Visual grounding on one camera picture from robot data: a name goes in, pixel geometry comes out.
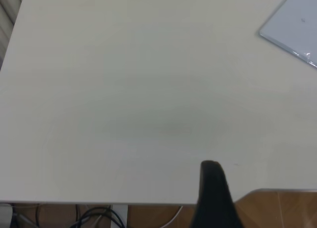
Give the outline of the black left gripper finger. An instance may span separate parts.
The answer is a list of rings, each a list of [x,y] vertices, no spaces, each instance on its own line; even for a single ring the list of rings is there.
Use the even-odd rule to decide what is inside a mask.
[[[192,228],[242,228],[226,176],[216,161],[203,161],[199,197],[191,221]]]

